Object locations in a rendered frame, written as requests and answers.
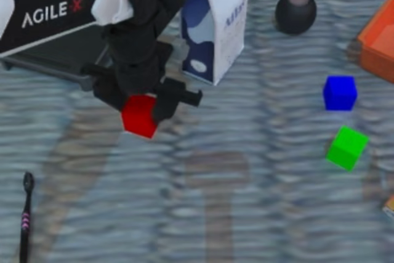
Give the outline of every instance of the black toothbrush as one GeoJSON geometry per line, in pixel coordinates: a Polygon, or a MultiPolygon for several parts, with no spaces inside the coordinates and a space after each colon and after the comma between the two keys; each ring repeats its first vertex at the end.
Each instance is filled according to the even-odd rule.
{"type": "Polygon", "coordinates": [[[20,249],[19,263],[27,263],[29,255],[29,236],[30,236],[30,208],[31,193],[34,189],[34,177],[32,173],[26,172],[23,178],[23,188],[26,191],[26,202],[22,212],[22,221],[20,224],[20,249]]]}

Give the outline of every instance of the black ball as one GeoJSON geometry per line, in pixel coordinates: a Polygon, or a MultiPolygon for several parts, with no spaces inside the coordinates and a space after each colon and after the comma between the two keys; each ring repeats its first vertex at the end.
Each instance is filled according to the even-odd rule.
{"type": "Polygon", "coordinates": [[[306,32],[315,22],[315,0],[279,0],[275,9],[276,26],[290,35],[306,32]]]}

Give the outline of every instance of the green cube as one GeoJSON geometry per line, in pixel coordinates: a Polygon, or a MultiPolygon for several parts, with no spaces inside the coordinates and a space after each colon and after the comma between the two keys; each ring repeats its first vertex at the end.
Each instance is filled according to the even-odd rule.
{"type": "Polygon", "coordinates": [[[332,141],[326,159],[351,171],[363,153],[368,137],[347,126],[342,126],[332,141]]]}

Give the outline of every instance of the paper bag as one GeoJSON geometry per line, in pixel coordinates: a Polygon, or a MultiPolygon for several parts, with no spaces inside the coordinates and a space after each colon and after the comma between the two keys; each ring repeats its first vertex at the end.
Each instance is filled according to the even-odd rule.
{"type": "Polygon", "coordinates": [[[217,85],[242,52],[247,0],[187,0],[181,35],[189,47],[184,73],[217,85]]]}

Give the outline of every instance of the orange box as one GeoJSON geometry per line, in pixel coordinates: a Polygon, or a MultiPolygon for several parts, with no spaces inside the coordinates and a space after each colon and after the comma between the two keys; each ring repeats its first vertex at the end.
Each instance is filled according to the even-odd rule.
{"type": "Polygon", "coordinates": [[[394,196],[390,197],[388,201],[386,201],[383,212],[392,219],[394,219],[394,196]]]}
{"type": "Polygon", "coordinates": [[[394,83],[394,0],[386,0],[357,37],[360,66],[394,83]]]}

